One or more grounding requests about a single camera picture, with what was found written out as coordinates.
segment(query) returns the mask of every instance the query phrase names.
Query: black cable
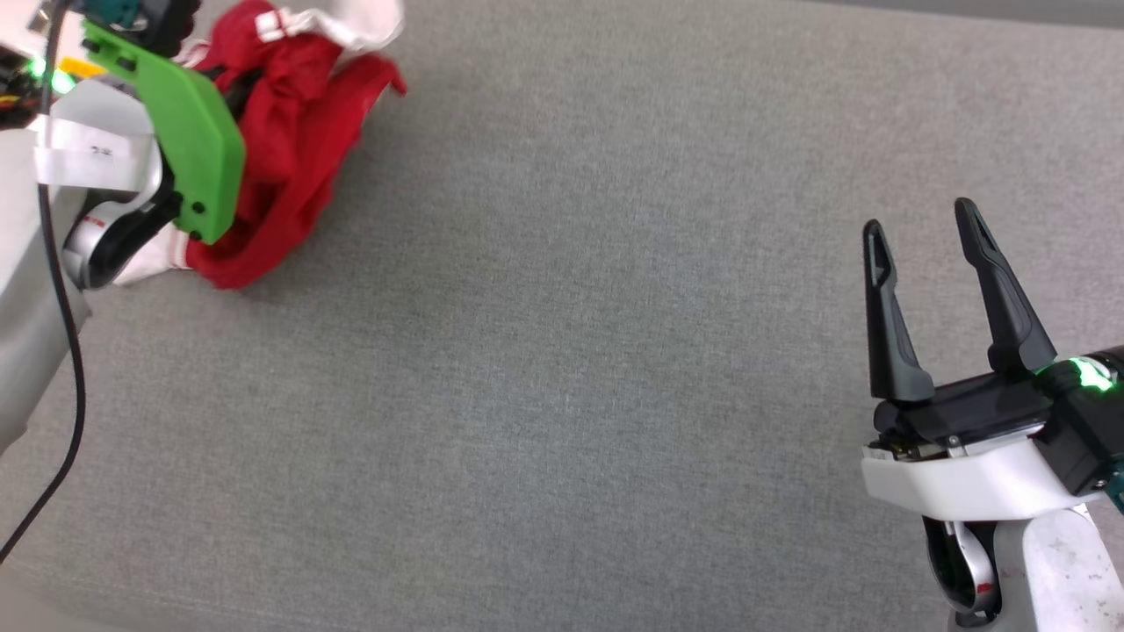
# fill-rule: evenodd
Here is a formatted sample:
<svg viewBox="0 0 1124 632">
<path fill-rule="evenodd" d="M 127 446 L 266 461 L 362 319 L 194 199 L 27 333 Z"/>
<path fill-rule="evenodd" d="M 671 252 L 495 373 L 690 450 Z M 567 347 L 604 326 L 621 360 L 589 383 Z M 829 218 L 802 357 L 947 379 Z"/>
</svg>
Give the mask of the black cable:
<svg viewBox="0 0 1124 632">
<path fill-rule="evenodd" d="M 43 72 L 43 96 L 39 99 L 39 114 L 44 116 L 51 115 L 51 101 L 54 97 L 51 80 L 54 79 L 55 74 L 55 63 L 58 57 L 58 37 L 63 28 L 63 18 L 66 16 L 70 3 L 71 0 L 55 0 L 51 11 L 51 30 L 47 33 L 47 65 Z M 51 484 L 43 490 L 39 499 L 27 512 L 27 516 L 24 517 L 24 521 L 19 523 L 16 531 L 4 542 L 3 548 L 0 549 L 0 563 L 3 563 L 8 559 L 8 554 L 16 548 L 20 538 L 24 536 L 27 529 L 38 517 L 39 512 L 43 511 L 43 507 L 55 495 L 55 490 L 66 479 L 66 475 L 70 473 L 71 467 L 74 464 L 74 459 L 78 457 L 79 445 L 82 444 L 82 432 L 85 427 L 85 373 L 82 370 L 82 351 L 78 344 L 78 325 L 74 323 L 74 313 L 71 312 L 70 300 L 66 298 L 66 282 L 63 279 L 62 264 L 58 261 L 58 247 L 55 244 L 54 225 L 51 222 L 51 190 L 46 184 L 39 184 L 39 224 L 43 229 L 43 244 L 47 249 L 47 267 L 51 269 L 51 282 L 55 287 L 55 298 L 58 299 L 58 309 L 63 316 L 63 327 L 66 329 L 66 341 L 70 343 L 71 361 L 74 363 L 74 432 L 71 435 L 70 449 L 66 450 L 66 457 L 63 459 L 62 466 L 58 467 L 55 478 L 51 480 Z"/>
</svg>

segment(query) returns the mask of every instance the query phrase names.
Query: red cloth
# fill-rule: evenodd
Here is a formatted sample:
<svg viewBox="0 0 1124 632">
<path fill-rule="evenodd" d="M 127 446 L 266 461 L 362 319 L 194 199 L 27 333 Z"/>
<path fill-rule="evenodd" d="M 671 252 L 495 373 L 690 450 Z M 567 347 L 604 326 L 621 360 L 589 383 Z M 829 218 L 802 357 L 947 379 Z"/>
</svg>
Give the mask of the red cloth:
<svg viewBox="0 0 1124 632">
<path fill-rule="evenodd" d="M 210 52 L 196 66 L 226 69 L 215 82 L 219 91 L 263 71 L 238 121 L 246 169 L 234 226 L 215 245 L 188 245 L 188 265 L 218 288 L 247 286 L 308 237 L 368 111 L 388 85 L 406 93 L 398 69 L 378 55 L 333 75 L 342 48 L 324 37 L 262 43 L 254 20 L 273 10 L 265 0 L 235 6 L 216 22 Z"/>
</svg>

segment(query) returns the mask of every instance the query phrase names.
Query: green plastic bracket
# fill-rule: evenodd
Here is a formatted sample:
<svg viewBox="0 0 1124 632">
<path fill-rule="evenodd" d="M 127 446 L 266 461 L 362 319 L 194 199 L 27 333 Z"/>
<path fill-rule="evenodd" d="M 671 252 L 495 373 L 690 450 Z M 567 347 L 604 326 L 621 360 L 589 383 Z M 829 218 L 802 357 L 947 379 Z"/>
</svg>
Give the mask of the green plastic bracket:
<svg viewBox="0 0 1124 632">
<path fill-rule="evenodd" d="M 175 190 L 176 227 L 214 244 L 234 224 L 246 144 L 215 84 L 85 20 L 90 61 L 132 83 L 152 118 Z"/>
</svg>

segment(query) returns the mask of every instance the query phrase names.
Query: yellow object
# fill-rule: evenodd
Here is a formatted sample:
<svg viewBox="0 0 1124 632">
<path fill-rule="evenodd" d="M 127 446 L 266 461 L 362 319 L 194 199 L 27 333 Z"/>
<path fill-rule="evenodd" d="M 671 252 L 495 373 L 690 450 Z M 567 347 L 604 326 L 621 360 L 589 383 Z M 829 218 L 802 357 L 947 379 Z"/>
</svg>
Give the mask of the yellow object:
<svg viewBox="0 0 1124 632">
<path fill-rule="evenodd" d="M 65 57 L 61 64 L 58 64 L 58 70 L 65 72 L 66 74 L 72 74 L 79 79 L 90 79 L 91 76 L 97 76 L 99 74 L 105 74 L 105 70 L 90 62 L 83 62 L 81 60 L 75 60 L 74 57 Z"/>
</svg>

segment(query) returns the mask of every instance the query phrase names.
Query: red and white garment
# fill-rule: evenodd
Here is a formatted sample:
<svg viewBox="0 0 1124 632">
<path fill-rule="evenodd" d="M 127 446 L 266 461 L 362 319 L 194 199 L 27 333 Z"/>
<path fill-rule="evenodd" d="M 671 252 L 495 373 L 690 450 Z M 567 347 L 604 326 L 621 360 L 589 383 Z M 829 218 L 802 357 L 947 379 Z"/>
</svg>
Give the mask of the red and white garment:
<svg viewBox="0 0 1124 632">
<path fill-rule="evenodd" d="M 374 53 L 401 29 L 398 1 L 352 0 L 338 13 L 243 0 L 219 18 L 209 43 L 184 46 L 184 65 L 225 69 L 220 91 L 246 72 L 263 72 L 238 121 L 246 166 L 235 223 L 211 246 L 166 226 L 116 283 L 193 269 L 218 288 L 241 288 L 309 235 L 371 107 L 388 87 L 406 93 L 395 64 Z"/>
</svg>

